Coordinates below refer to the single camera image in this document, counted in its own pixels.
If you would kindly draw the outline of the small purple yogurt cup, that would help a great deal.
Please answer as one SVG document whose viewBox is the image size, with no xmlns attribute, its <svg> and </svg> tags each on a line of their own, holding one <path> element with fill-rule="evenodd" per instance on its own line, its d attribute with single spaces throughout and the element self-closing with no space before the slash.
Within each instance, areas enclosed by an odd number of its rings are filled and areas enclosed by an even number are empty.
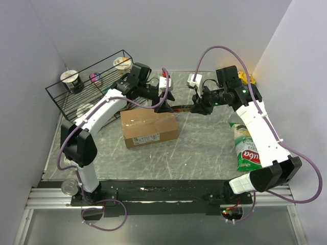
<svg viewBox="0 0 327 245">
<path fill-rule="evenodd" d="M 93 72 L 89 75 L 89 79 L 92 84 L 102 85 L 101 75 L 98 72 Z"/>
</svg>

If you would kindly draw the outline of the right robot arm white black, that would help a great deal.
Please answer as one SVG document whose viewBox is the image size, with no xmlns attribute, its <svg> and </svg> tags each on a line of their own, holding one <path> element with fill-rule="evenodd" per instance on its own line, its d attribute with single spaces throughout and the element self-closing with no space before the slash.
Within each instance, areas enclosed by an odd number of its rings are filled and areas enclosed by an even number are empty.
<svg viewBox="0 0 327 245">
<path fill-rule="evenodd" d="M 201 75 L 189 75 L 186 84 L 196 91 L 192 98 L 194 104 L 191 112 L 209 115 L 215 106 L 231 106 L 249 131 L 262 166 L 228 181 L 223 197 L 233 204 L 244 192 L 264 192 L 287 184 L 301 168 L 302 162 L 299 157 L 292 157 L 287 149 L 280 146 L 267 125 L 268 116 L 258 112 L 259 109 L 262 112 L 266 110 L 256 86 L 243 84 L 236 66 L 218 69 L 216 75 L 220 88 L 213 91 L 204 85 Z"/>
</svg>

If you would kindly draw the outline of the green cassava chips bag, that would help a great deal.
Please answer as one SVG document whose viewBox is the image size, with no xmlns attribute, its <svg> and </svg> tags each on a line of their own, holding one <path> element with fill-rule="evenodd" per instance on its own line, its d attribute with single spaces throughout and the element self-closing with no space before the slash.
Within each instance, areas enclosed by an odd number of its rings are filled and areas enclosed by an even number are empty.
<svg viewBox="0 0 327 245">
<path fill-rule="evenodd" d="M 229 125 L 234 133 L 237 171 L 249 172 L 262 168 L 259 153 L 247 127 L 234 122 L 230 122 Z"/>
</svg>

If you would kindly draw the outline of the orange labelled tin can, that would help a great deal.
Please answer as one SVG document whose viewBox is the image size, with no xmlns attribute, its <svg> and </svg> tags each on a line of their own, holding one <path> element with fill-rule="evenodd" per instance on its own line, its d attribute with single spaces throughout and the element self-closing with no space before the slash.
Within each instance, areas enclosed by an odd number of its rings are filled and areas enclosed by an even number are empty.
<svg viewBox="0 0 327 245">
<path fill-rule="evenodd" d="M 62 192 L 67 196 L 74 196 L 78 193 L 78 182 L 75 179 L 69 178 L 61 184 Z"/>
</svg>

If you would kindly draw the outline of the yellow lays chips bag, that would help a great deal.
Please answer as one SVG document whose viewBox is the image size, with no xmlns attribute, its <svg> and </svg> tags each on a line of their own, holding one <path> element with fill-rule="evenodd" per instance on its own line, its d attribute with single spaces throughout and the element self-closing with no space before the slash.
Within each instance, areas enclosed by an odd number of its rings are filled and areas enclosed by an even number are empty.
<svg viewBox="0 0 327 245">
<path fill-rule="evenodd" d="M 244 71 L 238 70 L 238 77 L 241 79 L 241 82 L 245 85 L 248 84 L 247 75 Z M 255 84 L 256 81 L 251 74 L 249 74 L 251 84 Z"/>
</svg>

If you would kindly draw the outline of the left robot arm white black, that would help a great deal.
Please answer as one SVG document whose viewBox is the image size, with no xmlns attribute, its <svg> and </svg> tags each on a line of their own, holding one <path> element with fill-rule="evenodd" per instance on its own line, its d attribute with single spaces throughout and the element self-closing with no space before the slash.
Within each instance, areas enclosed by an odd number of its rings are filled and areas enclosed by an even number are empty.
<svg viewBox="0 0 327 245">
<path fill-rule="evenodd" d="M 101 184 L 97 178 L 94 160 L 98 150 L 94 137 L 105 123 L 128 103 L 142 108 L 135 98 L 152 101 L 149 109 L 163 112 L 168 107 L 167 100 L 174 100 L 171 93 L 169 73 L 161 69 L 164 77 L 157 86 L 148 84 L 151 68 L 134 63 L 131 70 L 113 82 L 106 94 L 91 109 L 76 121 L 64 121 L 61 125 L 59 155 L 71 161 L 77 175 L 77 190 L 89 205 L 96 205 L 102 199 Z"/>
</svg>

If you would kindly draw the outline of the white chobani yogurt cup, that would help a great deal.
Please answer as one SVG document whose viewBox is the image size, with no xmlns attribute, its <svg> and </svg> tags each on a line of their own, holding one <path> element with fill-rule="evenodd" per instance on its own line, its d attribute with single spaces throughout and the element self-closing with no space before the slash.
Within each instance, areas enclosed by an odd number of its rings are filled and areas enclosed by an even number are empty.
<svg viewBox="0 0 327 245">
<path fill-rule="evenodd" d="M 64 157 L 63 163 L 64 163 L 65 166 L 70 166 L 71 165 L 71 161 L 69 159 L 67 159 L 66 157 Z"/>
</svg>

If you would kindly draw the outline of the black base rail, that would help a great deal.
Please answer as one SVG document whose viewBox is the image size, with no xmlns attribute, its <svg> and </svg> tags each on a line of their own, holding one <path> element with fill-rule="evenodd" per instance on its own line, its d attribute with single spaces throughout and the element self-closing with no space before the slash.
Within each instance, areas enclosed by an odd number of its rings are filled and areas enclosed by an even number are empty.
<svg viewBox="0 0 327 245">
<path fill-rule="evenodd" d="M 233 194 L 225 180 L 107 180 L 100 185 L 97 199 L 106 202 L 94 210 L 80 193 L 71 198 L 71 206 L 84 209 L 88 221 L 100 215 L 220 215 L 222 205 L 253 203 L 249 192 Z"/>
</svg>

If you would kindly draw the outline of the red black utility knife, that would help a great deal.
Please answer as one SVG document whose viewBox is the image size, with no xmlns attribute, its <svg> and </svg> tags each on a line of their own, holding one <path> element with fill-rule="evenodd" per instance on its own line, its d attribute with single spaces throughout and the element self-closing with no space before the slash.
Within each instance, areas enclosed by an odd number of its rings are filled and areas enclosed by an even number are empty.
<svg viewBox="0 0 327 245">
<path fill-rule="evenodd" d="M 179 105 L 171 107 L 174 113 L 190 112 L 192 105 Z"/>
</svg>

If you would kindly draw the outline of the dark labelled yogurt cup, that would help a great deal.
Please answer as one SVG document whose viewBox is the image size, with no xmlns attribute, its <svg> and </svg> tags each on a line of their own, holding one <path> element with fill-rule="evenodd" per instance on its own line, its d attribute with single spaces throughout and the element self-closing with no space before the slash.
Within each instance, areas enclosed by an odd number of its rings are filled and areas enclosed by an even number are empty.
<svg viewBox="0 0 327 245">
<path fill-rule="evenodd" d="M 84 83 L 76 70 L 65 71 L 60 76 L 60 80 L 68 87 L 69 92 L 72 94 L 80 93 L 84 89 Z"/>
</svg>

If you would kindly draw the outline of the brown cardboard express box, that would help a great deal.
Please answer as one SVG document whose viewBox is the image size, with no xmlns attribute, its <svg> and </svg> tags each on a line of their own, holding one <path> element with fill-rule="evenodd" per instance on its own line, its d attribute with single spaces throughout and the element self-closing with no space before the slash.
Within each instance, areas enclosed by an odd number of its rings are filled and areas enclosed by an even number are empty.
<svg viewBox="0 0 327 245">
<path fill-rule="evenodd" d="M 120 113 L 126 148 L 135 148 L 178 138 L 179 127 L 172 113 L 133 109 Z"/>
</svg>

